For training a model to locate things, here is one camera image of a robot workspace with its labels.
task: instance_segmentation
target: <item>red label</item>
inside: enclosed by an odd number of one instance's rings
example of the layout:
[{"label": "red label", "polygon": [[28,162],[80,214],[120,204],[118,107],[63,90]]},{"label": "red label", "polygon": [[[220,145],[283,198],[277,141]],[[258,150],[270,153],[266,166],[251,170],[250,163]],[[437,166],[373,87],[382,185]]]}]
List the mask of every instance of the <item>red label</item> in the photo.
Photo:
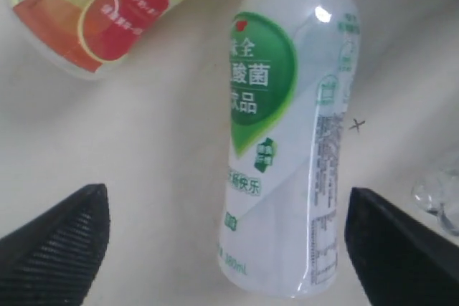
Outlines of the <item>red label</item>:
[{"label": "red label", "polygon": [[80,39],[100,59],[120,59],[168,7],[169,0],[94,0],[81,18]]}]

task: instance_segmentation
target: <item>white table surface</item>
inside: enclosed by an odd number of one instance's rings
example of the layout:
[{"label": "white table surface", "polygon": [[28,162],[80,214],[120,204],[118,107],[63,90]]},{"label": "white table surface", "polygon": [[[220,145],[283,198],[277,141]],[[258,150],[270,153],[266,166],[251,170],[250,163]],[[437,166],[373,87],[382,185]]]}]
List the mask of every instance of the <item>white table surface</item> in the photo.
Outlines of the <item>white table surface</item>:
[{"label": "white table surface", "polygon": [[186,0],[102,82],[67,76],[0,8],[0,236],[88,183],[106,183],[110,245],[86,306],[366,306],[343,242],[352,186],[409,203],[458,140],[456,0],[356,0],[363,54],[341,153],[339,277],[292,302],[232,286],[216,262],[229,138],[228,28],[240,0]]}]

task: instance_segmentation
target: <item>white plastic bottle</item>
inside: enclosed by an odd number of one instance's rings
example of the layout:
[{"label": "white plastic bottle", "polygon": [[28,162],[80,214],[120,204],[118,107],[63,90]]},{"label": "white plastic bottle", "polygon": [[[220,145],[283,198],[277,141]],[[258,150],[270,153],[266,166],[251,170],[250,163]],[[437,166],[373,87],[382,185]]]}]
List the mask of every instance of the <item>white plastic bottle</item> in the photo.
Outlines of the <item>white plastic bottle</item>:
[{"label": "white plastic bottle", "polygon": [[334,281],[339,146],[359,37],[352,0],[244,0],[235,17],[219,265],[242,289],[307,297]]}]

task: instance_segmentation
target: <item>small black mark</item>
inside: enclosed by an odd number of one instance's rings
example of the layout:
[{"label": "small black mark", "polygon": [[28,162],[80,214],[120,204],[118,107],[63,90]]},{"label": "small black mark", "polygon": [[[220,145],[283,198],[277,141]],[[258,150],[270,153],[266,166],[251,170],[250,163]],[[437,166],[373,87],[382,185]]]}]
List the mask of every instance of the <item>small black mark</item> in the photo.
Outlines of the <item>small black mark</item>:
[{"label": "small black mark", "polygon": [[357,129],[357,133],[360,134],[360,127],[366,123],[365,120],[359,122],[354,118],[354,125],[349,128],[349,130]]}]

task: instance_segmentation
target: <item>plastic bottle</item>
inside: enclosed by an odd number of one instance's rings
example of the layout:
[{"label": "plastic bottle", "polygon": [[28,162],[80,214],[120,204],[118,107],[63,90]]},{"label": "plastic bottle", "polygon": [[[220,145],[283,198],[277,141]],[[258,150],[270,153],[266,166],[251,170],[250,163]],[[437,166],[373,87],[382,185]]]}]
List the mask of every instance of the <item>plastic bottle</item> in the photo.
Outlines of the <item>plastic bottle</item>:
[{"label": "plastic bottle", "polygon": [[114,68],[142,32],[182,0],[9,0],[48,59],[87,79]]},{"label": "plastic bottle", "polygon": [[244,290],[307,297],[334,281],[339,146],[359,37],[352,0],[244,0],[235,17],[218,256]]}]

